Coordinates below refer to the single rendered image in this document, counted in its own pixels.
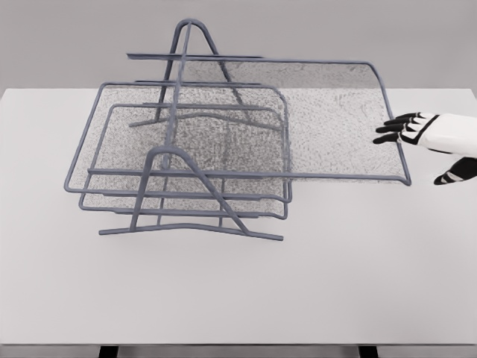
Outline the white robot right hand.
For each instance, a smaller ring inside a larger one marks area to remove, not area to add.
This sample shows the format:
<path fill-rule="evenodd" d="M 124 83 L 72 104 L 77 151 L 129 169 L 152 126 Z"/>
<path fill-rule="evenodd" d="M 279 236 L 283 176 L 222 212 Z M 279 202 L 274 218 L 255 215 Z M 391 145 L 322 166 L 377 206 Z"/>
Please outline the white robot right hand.
<path fill-rule="evenodd" d="M 442 186 L 477 178 L 477 117 L 451 113 L 406 113 L 376 129 L 373 144 L 405 142 L 461 158 L 434 180 Z"/>

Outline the large grey mesh folder tray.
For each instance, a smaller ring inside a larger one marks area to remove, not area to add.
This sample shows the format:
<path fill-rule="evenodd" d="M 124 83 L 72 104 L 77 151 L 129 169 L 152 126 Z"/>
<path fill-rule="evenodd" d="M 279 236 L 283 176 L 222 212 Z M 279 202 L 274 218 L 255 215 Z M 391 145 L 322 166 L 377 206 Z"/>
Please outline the large grey mesh folder tray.
<path fill-rule="evenodd" d="M 391 117 L 368 62 L 166 56 L 174 91 L 170 173 L 202 180 L 410 184 L 398 144 L 374 145 Z"/>

